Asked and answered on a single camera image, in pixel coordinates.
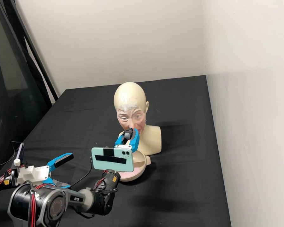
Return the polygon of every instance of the cable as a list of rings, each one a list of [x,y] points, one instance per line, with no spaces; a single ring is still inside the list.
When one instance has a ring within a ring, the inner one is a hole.
[[[35,227],[36,226],[36,199],[35,199],[35,192],[32,192],[31,211],[32,211],[31,227]]]
[[[23,184],[29,183],[31,189],[33,189],[33,183],[30,180],[24,181]]]
[[[2,164],[0,164],[0,166],[2,166],[2,165],[4,165],[4,164],[6,164],[6,163],[8,163],[8,162],[10,162],[13,158],[15,157],[15,151],[14,151],[14,154],[13,154],[13,156],[8,160],[8,161],[6,161],[6,162],[4,162],[4,163],[2,163]]]
[[[40,185],[36,186],[36,189],[40,189],[40,188],[42,188],[43,186],[46,186],[46,185],[55,186],[55,185],[52,184],[52,183],[44,183],[44,184],[40,184]]]
[[[91,191],[99,192],[99,193],[115,193],[118,191],[118,188],[111,189],[111,190],[103,190],[103,189],[91,189]]]
[[[92,157],[89,157],[90,158],[90,160],[91,160],[91,168],[90,168],[90,170],[87,172],[87,174],[85,174],[85,176],[84,177],[82,177],[80,180],[78,180],[76,183],[74,183],[73,185],[71,185],[70,187],[69,187],[69,189],[71,189],[73,186],[75,186],[77,183],[79,183],[80,181],[82,181],[90,172],[91,172],[91,170],[92,170]]]
[[[104,177],[103,177],[101,180],[98,180],[98,182],[97,182],[96,186],[94,187],[94,189],[96,189],[96,187],[98,187],[98,186],[101,184],[101,182],[102,182],[103,180],[104,180]]]
[[[8,163],[8,162],[10,162],[10,161],[15,157],[16,151],[15,151],[15,148],[14,148],[12,142],[13,142],[13,143],[23,143],[23,142],[18,142],[18,141],[12,141],[12,140],[10,140],[10,143],[11,143],[11,145],[12,145],[12,147],[13,147],[13,150],[14,150],[14,154],[13,154],[13,156],[12,156],[8,161],[6,161],[6,162],[0,164],[0,166],[6,164],[6,163]]]

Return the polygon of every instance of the table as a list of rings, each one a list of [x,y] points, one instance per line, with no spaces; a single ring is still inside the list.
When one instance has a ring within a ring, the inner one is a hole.
[[[162,152],[141,177],[119,183],[109,215],[85,219],[69,208],[60,226],[231,226],[206,76],[138,84],[150,102],[147,124],[161,127]],[[113,105],[117,87],[66,90],[25,139],[28,164],[44,166],[73,152],[52,178],[72,184],[85,175],[92,147],[113,146],[122,131]],[[93,169],[73,190],[93,187],[101,173]],[[13,190],[0,192],[0,226],[13,226],[7,215]]]

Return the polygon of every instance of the white plastic bracket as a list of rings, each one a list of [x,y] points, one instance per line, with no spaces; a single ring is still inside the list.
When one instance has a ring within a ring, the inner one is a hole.
[[[115,146],[115,148],[122,148],[122,149],[132,149],[131,145],[126,145],[126,144],[118,144]]]
[[[51,173],[49,171],[49,166],[29,166],[28,168],[22,167],[19,171],[18,182],[23,184],[25,181],[29,180],[34,186],[40,185],[43,181],[50,177]]]

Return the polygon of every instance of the red wire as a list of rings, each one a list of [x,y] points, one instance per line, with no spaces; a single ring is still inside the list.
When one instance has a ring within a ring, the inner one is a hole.
[[[36,200],[35,200],[35,193],[32,194],[32,221],[31,227],[36,226]]]
[[[101,184],[101,182],[102,182],[103,180],[104,180],[104,178],[102,178],[101,180],[99,180],[99,181],[97,182],[97,185],[95,186],[95,188],[98,187],[98,186]]]
[[[42,188],[43,186],[46,186],[46,185],[54,185],[54,184],[51,184],[51,183],[40,184],[40,185],[36,186],[36,189],[40,189],[40,188]]]

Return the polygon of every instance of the smartphone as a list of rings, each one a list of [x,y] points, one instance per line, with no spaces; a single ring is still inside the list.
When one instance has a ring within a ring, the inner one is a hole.
[[[133,153],[128,148],[92,148],[92,164],[95,169],[112,169],[133,172]]]

